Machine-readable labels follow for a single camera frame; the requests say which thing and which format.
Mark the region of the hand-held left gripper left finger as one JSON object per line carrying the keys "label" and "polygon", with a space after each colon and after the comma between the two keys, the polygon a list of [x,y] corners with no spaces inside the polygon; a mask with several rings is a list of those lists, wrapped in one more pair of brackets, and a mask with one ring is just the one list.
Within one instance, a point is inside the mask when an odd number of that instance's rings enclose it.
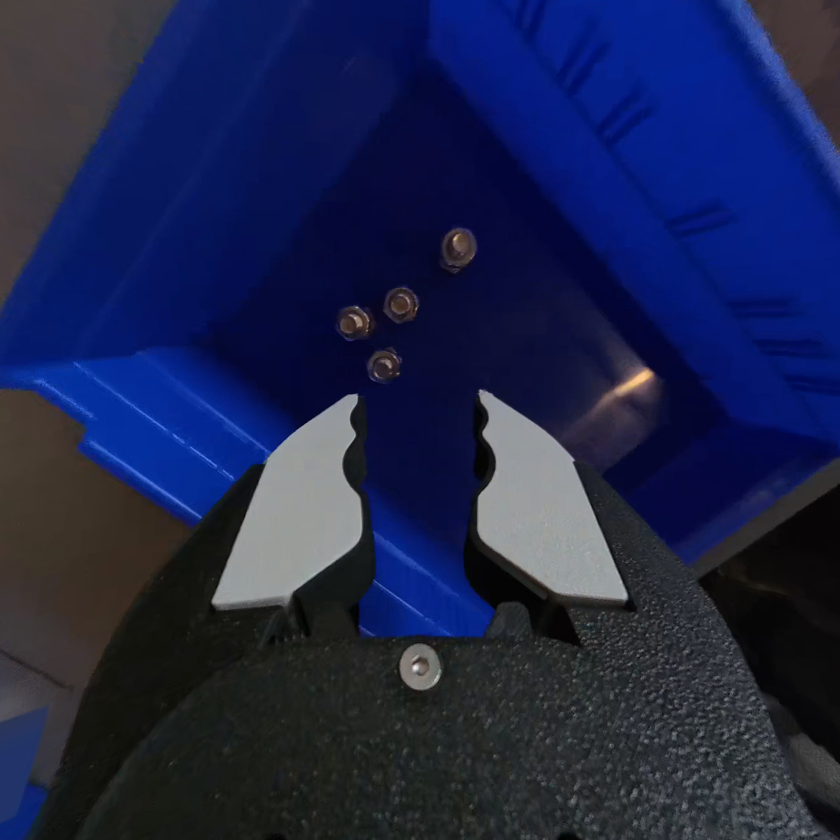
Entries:
{"label": "hand-held left gripper left finger", "polygon": [[375,578],[364,489],[366,408],[341,397],[266,459],[212,607],[272,608],[310,637],[358,637],[358,609]]}

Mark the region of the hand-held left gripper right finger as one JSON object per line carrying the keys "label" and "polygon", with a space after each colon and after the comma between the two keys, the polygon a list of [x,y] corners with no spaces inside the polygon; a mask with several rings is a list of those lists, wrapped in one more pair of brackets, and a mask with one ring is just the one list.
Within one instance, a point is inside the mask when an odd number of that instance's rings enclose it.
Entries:
{"label": "hand-held left gripper right finger", "polygon": [[487,390],[475,399],[476,491],[464,565],[501,619],[531,634],[574,634],[572,607],[629,611],[631,595],[585,486],[552,435]]}

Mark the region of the blue plastic bin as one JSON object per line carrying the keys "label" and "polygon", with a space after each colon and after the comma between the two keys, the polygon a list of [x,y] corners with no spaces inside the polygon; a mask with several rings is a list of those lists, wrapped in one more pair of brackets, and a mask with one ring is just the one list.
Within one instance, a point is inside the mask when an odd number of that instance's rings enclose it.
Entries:
{"label": "blue plastic bin", "polygon": [[478,635],[474,400],[700,574],[838,457],[838,153],[745,2],[180,2],[2,387],[191,524],[364,396],[371,635]]}

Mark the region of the person's dark denim jacket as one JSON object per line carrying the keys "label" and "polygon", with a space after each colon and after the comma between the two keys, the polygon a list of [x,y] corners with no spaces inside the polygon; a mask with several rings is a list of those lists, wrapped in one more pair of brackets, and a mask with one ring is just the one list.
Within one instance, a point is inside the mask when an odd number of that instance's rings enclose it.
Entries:
{"label": "person's dark denim jacket", "polygon": [[838,752],[839,506],[835,490],[700,583],[762,691]]}

